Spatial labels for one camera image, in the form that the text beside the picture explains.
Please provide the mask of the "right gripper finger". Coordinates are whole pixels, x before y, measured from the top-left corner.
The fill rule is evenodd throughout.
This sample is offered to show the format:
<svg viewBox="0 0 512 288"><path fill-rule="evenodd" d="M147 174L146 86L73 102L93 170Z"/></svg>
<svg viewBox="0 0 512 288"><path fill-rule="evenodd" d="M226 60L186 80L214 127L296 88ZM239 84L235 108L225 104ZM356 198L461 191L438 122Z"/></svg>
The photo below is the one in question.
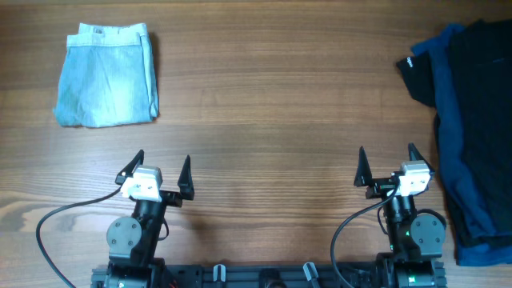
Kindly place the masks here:
<svg viewBox="0 0 512 288"><path fill-rule="evenodd" d="M354 186L372 186L373 185L373 176L371 173L370 165L368 162L368 158L363 146L359 148L358 151L358 167L356 169L356 174L354 177Z"/></svg>
<svg viewBox="0 0 512 288"><path fill-rule="evenodd" d="M413 144L412 142L408 144L408 155L411 161L423 161L429 169L430 176L435 176L435 169L432 167L431 164L428 163L427 160L425 160L425 158L420 154L420 152L416 148L415 144Z"/></svg>

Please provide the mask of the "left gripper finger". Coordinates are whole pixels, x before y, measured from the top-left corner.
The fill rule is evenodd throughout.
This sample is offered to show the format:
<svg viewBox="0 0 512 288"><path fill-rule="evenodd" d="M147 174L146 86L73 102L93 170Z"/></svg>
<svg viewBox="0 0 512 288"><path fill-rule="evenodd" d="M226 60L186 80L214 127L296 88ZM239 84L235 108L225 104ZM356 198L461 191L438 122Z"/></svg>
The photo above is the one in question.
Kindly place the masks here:
<svg viewBox="0 0 512 288"><path fill-rule="evenodd" d="M186 156L177 185L180 189L180 195L182 199L194 199L195 192L191 173L191 157L189 155Z"/></svg>
<svg viewBox="0 0 512 288"><path fill-rule="evenodd" d="M115 178L115 183L117 185L122 185L125 180L128 178L132 178L135 170L142 165L144 162L144 150L140 150L136 153L133 159L123 168L121 169Z"/></svg>

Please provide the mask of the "black shorts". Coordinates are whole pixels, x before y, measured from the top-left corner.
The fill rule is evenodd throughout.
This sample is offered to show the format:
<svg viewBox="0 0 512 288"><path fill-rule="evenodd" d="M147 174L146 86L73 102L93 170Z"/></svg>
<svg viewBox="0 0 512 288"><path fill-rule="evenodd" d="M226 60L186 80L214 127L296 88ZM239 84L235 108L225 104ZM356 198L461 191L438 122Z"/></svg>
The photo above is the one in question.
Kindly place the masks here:
<svg viewBox="0 0 512 288"><path fill-rule="evenodd" d="M475 22L451 38L446 52L462 118L462 160L498 229L511 233L511 22Z"/></svg>

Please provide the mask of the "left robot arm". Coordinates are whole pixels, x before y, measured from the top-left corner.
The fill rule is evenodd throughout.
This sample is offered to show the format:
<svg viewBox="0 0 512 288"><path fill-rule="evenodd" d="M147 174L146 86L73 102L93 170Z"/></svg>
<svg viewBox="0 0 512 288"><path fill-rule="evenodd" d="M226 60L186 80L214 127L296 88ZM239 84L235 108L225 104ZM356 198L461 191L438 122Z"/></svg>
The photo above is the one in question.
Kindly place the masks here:
<svg viewBox="0 0 512 288"><path fill-rule="evenodd" d="M154 255L166 225L166 208L181 207L183 201L194 199L191 158L186 156L183 163L178 192L164 190L161 170L145 166L143 161L144 151L140 150L116 176L122 196L135 201L135 206L131 216L116 219L107 230L109 263L95 287L175 286L165 261Z"/></svg>

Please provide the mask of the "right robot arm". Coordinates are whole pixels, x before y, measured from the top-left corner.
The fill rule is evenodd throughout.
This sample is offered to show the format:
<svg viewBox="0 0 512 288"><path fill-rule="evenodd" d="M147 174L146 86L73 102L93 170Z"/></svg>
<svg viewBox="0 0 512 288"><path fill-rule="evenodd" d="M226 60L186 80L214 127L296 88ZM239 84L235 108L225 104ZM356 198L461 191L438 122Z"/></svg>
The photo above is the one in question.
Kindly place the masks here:
<svg viewBox="0 0 512 288"><path fill-rule="evenodd" d="M435 171L408 145L409 160L388 178L372 176L365 150L358 154L356 187L366 188L366 198L379 198L390 243L389 253L379 253L370 270L369 287L447 286L444 264L439 261L446 238L446 220L434 210L419 210L414 198L428 190Z"/></svg>

